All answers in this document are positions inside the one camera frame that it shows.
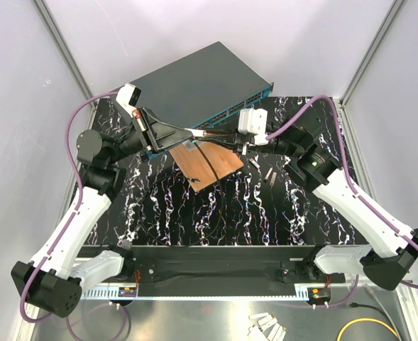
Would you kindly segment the silver SFP module plug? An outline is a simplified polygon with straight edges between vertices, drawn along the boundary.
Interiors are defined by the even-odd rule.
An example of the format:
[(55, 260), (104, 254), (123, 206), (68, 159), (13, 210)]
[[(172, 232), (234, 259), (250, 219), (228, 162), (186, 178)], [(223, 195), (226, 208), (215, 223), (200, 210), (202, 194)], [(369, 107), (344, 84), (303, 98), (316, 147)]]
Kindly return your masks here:
[(194, 137), (204, 137), (207, 134), (205, 130), (200, 129), (190, 129), (190, 131)]

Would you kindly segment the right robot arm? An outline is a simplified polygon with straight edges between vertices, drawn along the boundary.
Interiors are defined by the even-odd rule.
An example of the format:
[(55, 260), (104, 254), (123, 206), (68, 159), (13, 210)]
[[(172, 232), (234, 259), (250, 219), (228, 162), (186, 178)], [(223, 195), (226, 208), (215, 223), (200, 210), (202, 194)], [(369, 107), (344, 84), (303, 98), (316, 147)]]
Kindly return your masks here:
[(276, 131), (258, 110), (241, 112), (238, 126), (208, 129), (204, 138), (235, 152), (253, 150), (289, 157), (286, 171), (296, 184), (330, 205), (367, 241), (366, 245), (315, 246), (296, 266), (299, 277), (320, 281), (332, 274), (366, 276), (393, 291), (418, 259), (418, 229), (395, 219), (352, 179), (346, 156), (336, 159), (319, 143), (322, 124), (292, 117)]

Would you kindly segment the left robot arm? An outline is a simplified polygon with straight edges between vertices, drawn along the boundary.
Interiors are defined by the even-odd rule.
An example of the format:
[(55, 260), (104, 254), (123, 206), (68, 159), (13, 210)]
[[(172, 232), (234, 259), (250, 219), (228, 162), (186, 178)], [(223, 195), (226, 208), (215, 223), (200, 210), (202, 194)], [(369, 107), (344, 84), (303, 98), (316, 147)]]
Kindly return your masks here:
[(89, 232), (109, 209), (126, 178), (115, 164), (134, 154), (147, 156), (176, 146), (193, 137), (191, 129), (159, 120), (149, 109), (134, 109), (131, 123), (120, 136), (86, 130), (77, 138), (77, 192), (54, 232), (32, 259), (16, 262), (11, 277), (21, 295), (20, 314), (29, 323), (39, 323), (26, 312), (30, 304), (48, 315), (66, 318), (83, 293), (108, 278), (127, 281), (135, 271), (133, 253), (124, 247), (102, 251), (89, 261), (75, 259)]

